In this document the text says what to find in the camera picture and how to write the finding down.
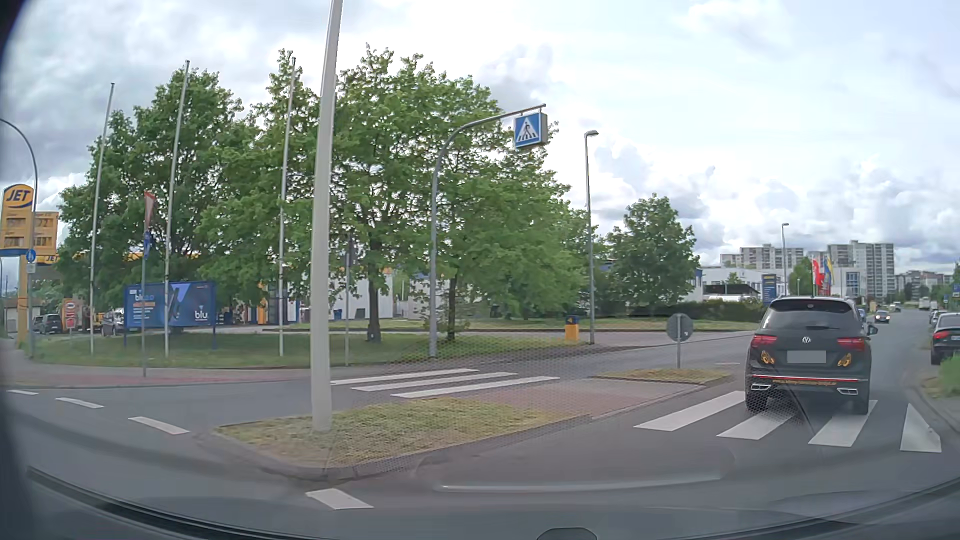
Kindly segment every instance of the asphalt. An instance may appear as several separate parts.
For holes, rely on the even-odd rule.
[[[256,471],[209,453],[190,436],[225,423],[307,413],[308,380],[38,389],[35,394],[8,393],[5,398],[16,412],[15,435],[26,463],[115,497],[252,528],[316,535],[318,515],[332,507],[351,505],[372,508],[338,512],[360,515],[587,502],[821,515],[893,500],[960,478],[957,433],[910,391],[911,374],[928,364],[926,351],[919,348],[927,332],[924,313],[905,311],[872,338],[871,399],[876,403],[862,426],[842,407],[821,402],[774,402],[762,415],[749,414],[735,394],[743,390],[739,362],[749,337],[729,337],[684,344],[682,364],[730,370],[734,373],[731,382],[470,458],[424,462],[413,471],[336,486]],[[531,357],[485,364],[467,372],[515,375],[450,386],[556,377],[526,386],[533,387],[606,371],[675,363],[672,347],[554,359]],[[418,365],[416,370],[407,366],[407,371],[431,367],[436,366]],[[372,368],[364,369],[335,371],[333,378],[377,376]],[[404,373],[403,368],[391,367],[381,368],[380,375]],[[335,409],[402,400],[392,394],[407,390],[360,391],[355,387],[353,383],[333,386]],[[705,412],[691,421],[690,407],[694,406]],[[653,421],[662,426],[665,421],[659,419],[673,413],[678,414],[672,418],[681,417],[673,423],[673,430],[643,427]],[[132,417],[146,417],[166,423],[162,425],[165,429],[189,432],[171,434],[132,421]],[[321,494],[316,496],[325,503],[305,495],[318,490]]]

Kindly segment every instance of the blue sign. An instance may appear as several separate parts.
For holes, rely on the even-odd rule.
[[[170,283],[168,322],[172,327],[209,327],[217,323],[216,283]],[[140,285],[127,285],[124,292],[123,320],[128,329],[163,328],[163,283],[147,283],[146,294]]]
[[[764,274],[760,277],[760,289],[763,295],[763,304],[770,303],[777,298],[777,274]]]
[[[514,118],[514,149],[545,144],[548,135],[546,114],[531,112]]]

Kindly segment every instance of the pedestrian crossing sign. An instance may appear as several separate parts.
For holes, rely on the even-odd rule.
[[[546,144],[547,136],[545,113],[531,112],[514,118],[514,150]]]

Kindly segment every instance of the zebra crossing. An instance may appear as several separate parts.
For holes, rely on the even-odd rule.
[[[671,412],[661,417],[634,426],[640,430],[676,431],[696,422],[719,414],[731,407],[743,405],[745,393],[733,391],[687,408]],[[867,414],[851,414],[843,410],[836,411],[832,417],[813,435],[807,444],[850,448],[870,421],[870,415],[876,406],[876,400],[870,400]],[[717,437],[760,440],[793,420],[799,414],[795,408],[769,408],[750,416],[736,425],[716,434]],[[924,417],[911,404],[906,404],[903,429],[900,435],[902,452],[921,452],[940,454],[942,451],[940,435],[930,427]]]
[[[332,380],[330,384],[333,386],[347,386],[350,390],[357,390],[359,392],[390,392],[391,390],[401,390],[405,388],[439,386],[390,394],[396,398],[413,399],[457,394],[473,390],[486,390],[488,388],[517,386],[520,384],[533,384],[559,379],[559,377],[518,377],[518,375],[517,373],[509,371],[484,373],[480,370],[470,368],[452,368]]]

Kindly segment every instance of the curb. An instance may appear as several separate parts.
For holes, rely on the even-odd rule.
[[[445,448],[385,457],[375,461],[343,467],[298,465],[279,457],[260,452],[251,445],[213,431],[195,433],[193,438],[199,446],[215,454],[245,461],[267,473],[293,479],[337,482],[365,479],[386,473],[416,468],[424,461],[429,461],[431,464],[442,463],[458,457],[466,457],[471,454],[486,452],[508,444],[515,444],[556,431],[573,428],[576,425],[587,423],[590,420],[589,415],[578,415],[528,430],[514,431],[512,433],[505,433]]]

